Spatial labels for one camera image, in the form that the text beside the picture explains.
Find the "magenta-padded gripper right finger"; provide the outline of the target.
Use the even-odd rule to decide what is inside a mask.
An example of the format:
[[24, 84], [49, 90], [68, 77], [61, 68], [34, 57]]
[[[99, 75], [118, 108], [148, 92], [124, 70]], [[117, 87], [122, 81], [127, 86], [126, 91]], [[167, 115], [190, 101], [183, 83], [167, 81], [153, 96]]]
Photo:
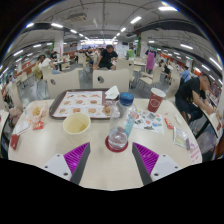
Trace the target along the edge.
[[133, 143], [132, 153], [135, 157], [140, 177], [144, 185], [159, 180], [181, 169], [181, 167], [167, 154], [159, 155], [138, 143]]

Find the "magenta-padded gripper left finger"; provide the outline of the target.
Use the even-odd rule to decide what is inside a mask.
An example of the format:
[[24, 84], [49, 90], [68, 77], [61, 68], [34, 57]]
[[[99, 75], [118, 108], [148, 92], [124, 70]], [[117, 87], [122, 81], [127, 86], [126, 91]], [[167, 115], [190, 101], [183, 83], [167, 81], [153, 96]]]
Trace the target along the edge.
[[54, 155], [42, 169], [78, 185], [90, 154], [90, 143], [84, 143], [68, 153]]

